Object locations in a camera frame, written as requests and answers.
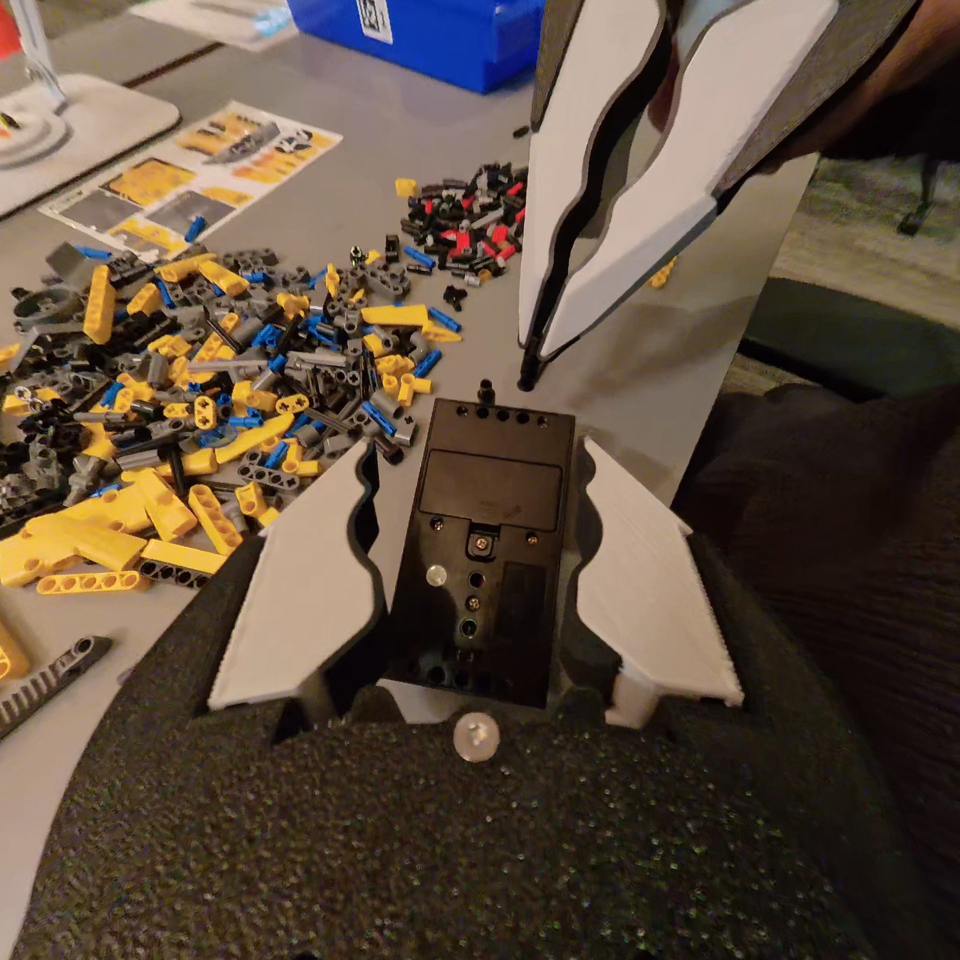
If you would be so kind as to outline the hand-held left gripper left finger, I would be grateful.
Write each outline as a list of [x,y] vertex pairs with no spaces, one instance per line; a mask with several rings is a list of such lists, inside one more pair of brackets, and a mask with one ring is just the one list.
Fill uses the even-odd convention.
[[313,722],[346,710],[330,670],[383,612],[378,451],[361,439],[270,523],[207,698],[219,713],[292,700]]

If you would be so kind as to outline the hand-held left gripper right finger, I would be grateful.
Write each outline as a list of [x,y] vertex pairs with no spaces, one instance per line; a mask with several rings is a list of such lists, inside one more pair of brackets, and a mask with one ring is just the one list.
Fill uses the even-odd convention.
[[744,692],[690,549],[691,528],[595,439],[583,493],[599,522],[583,549],[576,612],[618,657],[608,726],[640,730],[666,698],[738,710]]

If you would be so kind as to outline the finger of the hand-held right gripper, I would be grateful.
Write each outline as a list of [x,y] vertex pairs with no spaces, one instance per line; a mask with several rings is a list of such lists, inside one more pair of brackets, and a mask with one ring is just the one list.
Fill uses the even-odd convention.
[[594,216],[619,123],[660,87],[673,40],[665,2],[579,2],[553,78],[536,81],[535,358],[549,361],[614,311],[717,217],[726,175],[822,39],[837,2],[738,2],[693,17],[673,112],[646,168],[613,199],[593,252],[570,257]]
[[570,270],[573,242],[601,196],[609,152],[601,135],[614,104],[646,74],[640,99],[668,63],[666,3],[548,2],[534,83],[518,340],[548,354],[546,329]]

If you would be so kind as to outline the black toy battery box assembly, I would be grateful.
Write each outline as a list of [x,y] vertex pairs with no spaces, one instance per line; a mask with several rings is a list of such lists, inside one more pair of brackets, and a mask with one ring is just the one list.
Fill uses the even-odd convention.
[[548,701],[575,418],[434,405],[387,621],[386,678],[526,709]]

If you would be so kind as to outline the pile of toy building pieces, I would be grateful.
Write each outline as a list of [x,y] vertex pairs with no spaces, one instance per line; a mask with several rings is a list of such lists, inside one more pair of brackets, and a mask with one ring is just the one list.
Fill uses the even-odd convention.
[[199,590],[364,439],[401,462],[448,310],[414,249],[342,269],[188,245],[149,263],[64,245],[10,291],[2,344],[2,587]]

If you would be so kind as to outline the person's right hand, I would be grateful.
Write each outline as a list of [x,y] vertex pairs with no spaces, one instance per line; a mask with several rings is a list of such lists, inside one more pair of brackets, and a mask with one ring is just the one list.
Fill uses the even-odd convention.
[[959,161],[959,3],[919,2],[889,53],[769,156]]

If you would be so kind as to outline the pile of small toy pins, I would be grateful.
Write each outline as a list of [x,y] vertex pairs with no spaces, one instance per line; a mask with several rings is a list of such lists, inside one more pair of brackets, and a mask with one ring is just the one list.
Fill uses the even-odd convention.
[[446,279],[442,300],[454,311],[462,310],[468,294],[504,277],[521,257],[528,180],[526,166],[490,162],[470,178],[394,181],[405,205],[399,256],[415,274]]

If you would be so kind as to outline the black chair base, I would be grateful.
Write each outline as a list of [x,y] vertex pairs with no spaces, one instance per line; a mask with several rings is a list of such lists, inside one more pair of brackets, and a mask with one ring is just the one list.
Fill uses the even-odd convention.
[[936,155],[928,153],[923,156],[919,174],[918,201],[900,220],[896,228],[898,234],[914,237],[924,226],[933,207],[941,163],[942,160]]

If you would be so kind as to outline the blue plastic bin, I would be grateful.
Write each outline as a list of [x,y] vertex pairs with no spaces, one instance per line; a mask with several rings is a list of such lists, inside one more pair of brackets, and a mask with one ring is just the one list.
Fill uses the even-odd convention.
[[289,1],[298,30],[486,94],[531,70],[543,1]]

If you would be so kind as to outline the black office chair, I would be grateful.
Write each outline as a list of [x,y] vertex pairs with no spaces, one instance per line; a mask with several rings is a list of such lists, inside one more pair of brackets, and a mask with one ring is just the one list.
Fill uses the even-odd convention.
[[738,353],[852,402],[959,382],[959,334],[939,321],[832,288],[772,277]]

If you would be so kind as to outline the black toy gear rack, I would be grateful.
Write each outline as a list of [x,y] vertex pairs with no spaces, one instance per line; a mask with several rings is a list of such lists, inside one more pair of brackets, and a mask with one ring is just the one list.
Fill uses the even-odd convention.
[[1,739],[16,732],[44,706],[88,673],[113,647],[114,640],[111,637],[85,636],[24,679],[1,700]]

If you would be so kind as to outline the yellow toy beam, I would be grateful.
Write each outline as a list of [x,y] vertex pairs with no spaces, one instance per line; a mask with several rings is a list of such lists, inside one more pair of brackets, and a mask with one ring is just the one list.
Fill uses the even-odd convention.
[[1,620],[1,682],[26,677],[31,671],[31,659],[15,634]]

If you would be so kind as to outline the yellow printed instruction sheet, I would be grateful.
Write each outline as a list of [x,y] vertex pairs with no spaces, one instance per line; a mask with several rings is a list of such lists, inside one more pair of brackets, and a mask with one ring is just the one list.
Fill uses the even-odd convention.
[[38,210],[156,262],[266,199],[342,141],[339,132],[230,101]]

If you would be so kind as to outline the white rounded pad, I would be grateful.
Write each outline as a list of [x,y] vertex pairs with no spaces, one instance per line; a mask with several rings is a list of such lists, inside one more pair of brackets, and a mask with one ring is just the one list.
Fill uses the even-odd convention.
[[71,74],[60,87],[61,103],[41,83],[1,99],[3,217],[168,133],[182,119],[173,103],[102,78]]

